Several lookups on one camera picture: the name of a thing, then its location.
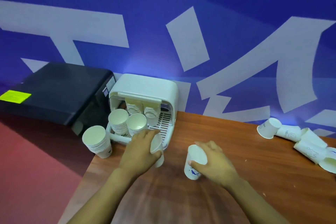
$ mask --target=stack of paper cups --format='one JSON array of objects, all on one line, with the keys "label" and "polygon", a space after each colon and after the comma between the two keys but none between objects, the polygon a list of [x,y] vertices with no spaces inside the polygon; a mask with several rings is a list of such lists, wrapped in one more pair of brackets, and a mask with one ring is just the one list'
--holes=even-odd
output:
[{"label": "stack of paper cups", "polygon": [[107,158],[112,153],[110,137],[102,126],[88,128],[82,136],[82,141],[91,152],[100,158]]},{"label": "stack of paper cups", "polygon": [[199,164],[205,165],[208,163],[207,154],[205,154],[201,147],[195,144],[188,147],[187,159],[184,165],[184,173],[189,179],[197,180],[200,178],[201,174],[188,164],[189,160],[193,160]]},{"label": "stack of paper cups", "polygon": [[134,136],[141,130],[147,128],[146,116],[140,113],[132,114],[127,120],[127,127],[131,136]]},{"label": "stack of paper cups", "polygon": [[275,118],[269,118],[263,124],[257,127],[257,132],[263,138],[272,139],[281,127],[281,122]]},{"label": "stack of paper cups", "polygon": [[324,170],[336,174],[336,148],[327,147],[327,155],[319,165]]},{"label": "stack of paper cups", "polygon": [[127,129],[128,112],[124,109],[115,109],[108,116],[108,122],[118,136],[129,136]]},{"label": "stack of paper cups", "polygon": [[298,150],[315,164],[319,164],[322,160],[324,160],[328,152],[326,148],[317,146],[316,144],[313,144],[307,140],[298,141],[294,145],[294,149]]},{"label": "stack of paper cups", "polygon": [[301,139],[301,129],[299,126],[281,125],[275,135],[298,142]]},{"label": "stack of paper cups", "polygon": [[301,141],[308,141],[322,148],[326,148],[328,146],[325,141],[323,141],[317,134],[315,134],[309,128],[303,128],[301,130]]},{"label": "stack of paper cups", "polygon": [[147,118],[147,123],[149,126],[156,126],[159,121],[159,116],[161,113],[161,105],[156,105],[155,107],[145,106],[145,116]]},{"label": "stack of paper cups", "polygon": [[160,167],[162,166],[163,162],[165,161],[165,158],[163,156],[163,146],[162,146],[162,137],[160,134],[156,134],[152,140],[152,143],[150,144],[150,153],[154,153],[157,151],[161,151],[162,155],[161,157],[155,162],[154,167]]},{"label": "stack of paper cups", "polygon": [[133,100],[133,99],[125,99],[127,110],[129,114],[135,113],[144,113],[144,106],[140,101]]}]

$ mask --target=right hand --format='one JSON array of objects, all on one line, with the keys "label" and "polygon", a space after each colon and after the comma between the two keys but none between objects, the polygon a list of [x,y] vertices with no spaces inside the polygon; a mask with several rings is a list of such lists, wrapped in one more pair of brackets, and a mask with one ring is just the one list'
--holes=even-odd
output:
[{"label": "right hand", "polygon": [[214,142],[195,142],[207,154],[208,163],[201,165],[195,161],[188,162],[192,168],[208,177],[213,182],[227,188],[239,178],[235,167],[224,155],[223,150]]}]

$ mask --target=left hand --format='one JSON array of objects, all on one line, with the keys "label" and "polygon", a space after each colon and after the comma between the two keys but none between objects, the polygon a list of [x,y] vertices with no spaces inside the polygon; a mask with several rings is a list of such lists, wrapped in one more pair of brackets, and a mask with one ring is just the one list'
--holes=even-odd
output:
[{"label": "left hand", "polygon": [[158,129],[144,129],[134,135],[126,146],[119,168],[125,170],[135,179],[148,171],[162,155],[160,150],[153,154],[150,151],[152,140],[158,133],[160,133]]}]

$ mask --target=red floor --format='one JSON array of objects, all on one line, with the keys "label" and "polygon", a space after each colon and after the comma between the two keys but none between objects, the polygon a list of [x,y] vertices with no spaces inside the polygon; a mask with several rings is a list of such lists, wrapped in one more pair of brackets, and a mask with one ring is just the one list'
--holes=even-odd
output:
[{"label": "red floor", "polygon": [[92,155],[75,172],[1,122],[0,144],[0,223],[57,223]]}]

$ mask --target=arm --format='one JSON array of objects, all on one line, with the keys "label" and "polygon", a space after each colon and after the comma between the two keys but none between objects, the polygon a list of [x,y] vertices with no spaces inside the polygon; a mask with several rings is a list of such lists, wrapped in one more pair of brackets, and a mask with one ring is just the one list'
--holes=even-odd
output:
[{"label": "arm", "polygon": [[213,141],[196,142],[207,154],[208,163],[201,165],[191,161],[190,165],[213,182],[225,188],[240,205],[252,224],[289,224],[252,187],[239,177],[230,160]]},{"label": "arm", "polygon": [[83,205],[68,224],[110,224],[118,205],[133,182],[161,157],[150,153],[151,142],[159,130],[145,129],[132,137],[106,183]]}]

